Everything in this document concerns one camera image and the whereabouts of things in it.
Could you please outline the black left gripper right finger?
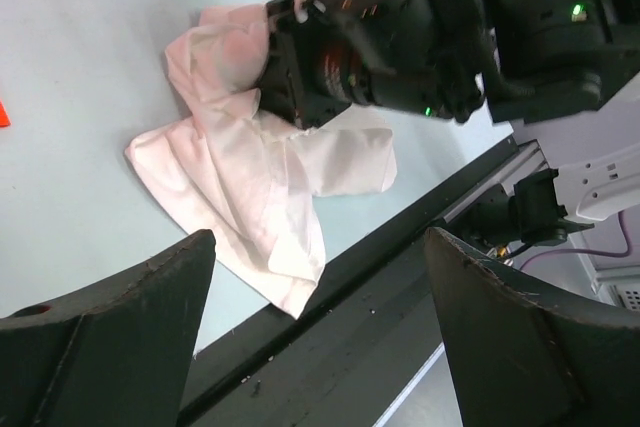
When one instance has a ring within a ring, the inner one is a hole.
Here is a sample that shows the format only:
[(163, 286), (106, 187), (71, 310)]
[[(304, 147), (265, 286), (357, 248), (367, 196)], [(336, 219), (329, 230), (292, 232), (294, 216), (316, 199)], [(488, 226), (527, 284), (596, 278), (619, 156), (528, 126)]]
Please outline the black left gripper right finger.
[(425, 260), (466, 426), (636, 426), (639, 315), (519, 272), (441, 228)]

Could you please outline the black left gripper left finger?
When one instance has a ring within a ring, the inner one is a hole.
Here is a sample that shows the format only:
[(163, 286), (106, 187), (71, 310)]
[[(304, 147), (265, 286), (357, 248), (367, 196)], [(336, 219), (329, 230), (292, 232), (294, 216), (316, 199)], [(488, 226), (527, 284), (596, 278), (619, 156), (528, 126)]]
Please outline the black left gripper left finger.
[(2, 318), (2, 425), (175, 425), (214, 264), (214, 235), (199, 230)]

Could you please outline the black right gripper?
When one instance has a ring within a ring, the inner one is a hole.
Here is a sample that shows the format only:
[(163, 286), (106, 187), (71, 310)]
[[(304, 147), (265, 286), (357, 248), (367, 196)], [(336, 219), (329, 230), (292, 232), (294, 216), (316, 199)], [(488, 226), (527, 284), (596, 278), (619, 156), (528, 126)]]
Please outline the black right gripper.
[(268, 59), (259, 109), (299, 129), (319, 128), (353, 104), (370, 103), (370, 74), (329, 18), (314, 8), (300, 23), (294, 0), (266, 4)]

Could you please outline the white t shirt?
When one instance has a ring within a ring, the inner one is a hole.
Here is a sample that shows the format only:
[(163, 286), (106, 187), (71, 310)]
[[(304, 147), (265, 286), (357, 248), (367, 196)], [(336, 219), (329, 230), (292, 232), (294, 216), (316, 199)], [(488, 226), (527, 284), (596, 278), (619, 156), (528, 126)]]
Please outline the white t shirt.
[(262, 111), (267, 49), (263, 5), (206, 8), (165, 51), (190, 116), (137, 136), (126, 155), (183, 231), (212, 231), (220, 262), (298, 317), (326, 265), (314, 199), (384, 192), (397, 163), (390, 125), (368, 109), (306, 130)]

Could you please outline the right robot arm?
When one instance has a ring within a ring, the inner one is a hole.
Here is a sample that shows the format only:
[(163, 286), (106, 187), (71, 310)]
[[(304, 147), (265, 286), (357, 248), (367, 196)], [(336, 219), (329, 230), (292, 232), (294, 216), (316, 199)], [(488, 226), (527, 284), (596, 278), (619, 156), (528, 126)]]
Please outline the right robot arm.
[(301, 129), (353, 105), (532, 124), (639, 77), (639, 0), (272, 0), (266, 15), (259, 107)]

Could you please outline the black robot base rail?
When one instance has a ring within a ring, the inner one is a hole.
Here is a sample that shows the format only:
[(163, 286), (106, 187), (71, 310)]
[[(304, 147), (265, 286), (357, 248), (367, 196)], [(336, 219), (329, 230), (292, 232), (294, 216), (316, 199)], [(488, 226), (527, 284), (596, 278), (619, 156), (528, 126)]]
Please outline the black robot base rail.
[(536, 142), (499, 142), (332, 260), (299, 319), (267, 306), (214, 341), (178, 424), (373, 425), (440, 344), (425, 229), (545, 164)]

